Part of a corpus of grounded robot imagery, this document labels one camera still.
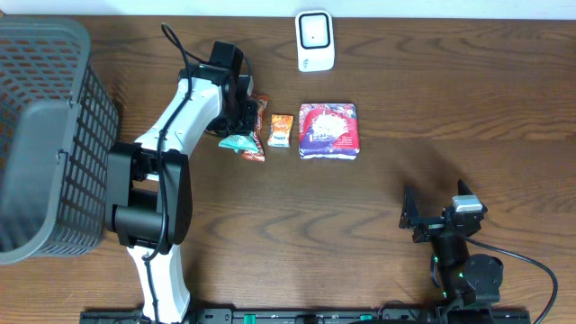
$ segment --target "wooden table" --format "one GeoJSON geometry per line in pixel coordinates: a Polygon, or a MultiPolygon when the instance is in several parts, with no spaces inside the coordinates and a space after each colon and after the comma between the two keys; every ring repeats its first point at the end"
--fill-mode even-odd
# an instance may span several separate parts
{"type": "MultiPolygon", "coordinates": [[[[464,178],[488,206],[478,240],[534,257],[558,275],[547,323],[576,318],[576,22],[336,19],[337,62],[303,74],[293,19],[77,17],[93,62],[122,104],[133,141],[167,107],[182,62],[162,35],[208,58],[216,40],[252,60],[270,113],[357,105],[356,161],[266,148],[244,160],[203,137],[190,162],[193,221],[183,244],[194,298],[239,308],[379,307],[441,298],[429,245],[398,229],[402,188],[440,213],[464,178]]],[[[470,247],[473,253],[490,253],[470,247]]],[[[500,305],[535,320],[551,292],[540,269],[507,256],[500,305]]],[[[80,311],[138,307],[136,268],[107,234],[93,253],[0,268],[0,322],[74,323],[80,311]]]]}

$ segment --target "small robot arm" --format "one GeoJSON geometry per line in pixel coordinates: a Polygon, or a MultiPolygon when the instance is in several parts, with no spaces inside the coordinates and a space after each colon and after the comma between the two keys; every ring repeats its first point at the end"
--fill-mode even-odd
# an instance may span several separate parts
{"type": "Polygon", "coordinates": [[[174,99],[152,128],[135,143],[117,142],[110,150],[105,227],[118,235],[136,263],[145,299],[143,314],[151,320],[156,320],[157,307],[159,322],[181,322],[190,302],[179,246],[192,218],[188,158],[204,132],[226,137],[254,129],[257,105],[248,100],[252,77],[239,75],[243,58],[235,45],[216,42],[208,62],[180,71],[174,99]],[[168,218],[165,239],[158,242],[163,221],[160,188],[151,192],[133,182],[158,180],[159,131],[186,98],[188,82],[192,82],[189,99],[169,124],[162,143],[168,218]],[[142,258],[158,245],[159,253],[147,269],[142,258]]]}

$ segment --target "candy wrapper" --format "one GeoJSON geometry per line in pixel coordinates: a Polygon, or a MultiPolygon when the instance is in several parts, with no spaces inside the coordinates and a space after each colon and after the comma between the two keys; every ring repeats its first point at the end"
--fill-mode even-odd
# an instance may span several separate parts
{"type": "Polygon", "coordinates": [[[245,151],[244,153],[242,153],[242,157],[252,161],[264,162],[266,160],[266,157],[264,155],[264,148],[262,147],[262,141],[260,140],[260,134],[262,133],[262,123],[264,120],[264,111],[266,110],[266,105],[268,104],[268,96],[252,95],[252,98],[255,99],[258,103],[256,123],[254,125],[254,132],[252,133],[252,137],[254,139],[254,142],[256,143],[258,152],[245,151]]]}
{"type": "Polygon", "coordinates": [[[355,159],[360,152],[352,103],[306,103],[300,107],[301,158],[355,159]]]}
{"type": "Polygon", "coordinates": [[[230,135],[218,143],[218,146],[225,149],[234,149],[238,153],[241,150],[247,152],[258,152],[258,147],[254,142],[253,134],[250,135],[230,135]]]}
{"type": "Polygon", "coordinates": [[[290,115],[272,115],[268,146],[289,148],[293,121],[294,117],[290,115]]]}

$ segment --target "green connector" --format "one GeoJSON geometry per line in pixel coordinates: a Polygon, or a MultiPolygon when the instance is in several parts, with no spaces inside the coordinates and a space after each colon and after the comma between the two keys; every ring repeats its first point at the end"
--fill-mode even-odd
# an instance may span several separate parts
{"type": "Polygon", "coordinates": [[[256,324],[256,315],[244,315],[244,324],[256,324]]]}

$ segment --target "basket mesh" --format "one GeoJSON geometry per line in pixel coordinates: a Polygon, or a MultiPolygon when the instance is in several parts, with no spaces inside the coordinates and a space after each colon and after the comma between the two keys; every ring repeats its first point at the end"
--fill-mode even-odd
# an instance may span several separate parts
{"type": "Polygon", "coordinates": [[[91,65],[85,73],[76,121],[74,148],[68,157],[58,227],[40,255],[84,254],[103,230],[107,153],[116,140],[118,113],[91,65]]]}
{"type": "MultiPolygon", "coordinates": [[[[2,22],[20,23],[17,18],[2,22]]],[[[63,153],[67,163],[56,223],[34,255],[79,255],[95,247],[102,236],[106,160],[117,139],[119,116],[90,62],[85,63],[90,51],[86,31],[62,19],[27,18],[26,22],[30,27],[24,30],[21,23],[13,30],[9,24],[0,29],[0,184],[23,109],[39,100],[69,100],[71,109],[78,111],[71,149],[63,153]],[[77,103],[72,102],[75,87],[80,89],[77,103]]],[[[33,225],[23,219],[13,221],[33,225]]],[[[39,229],[41,224],[33,226],[39,229]]],[[[38,229],[27,232],[33,235],[38,229]]],[[[23,243],[17,241],[4,242],[4,250],[19,248],[23,243]]]]}

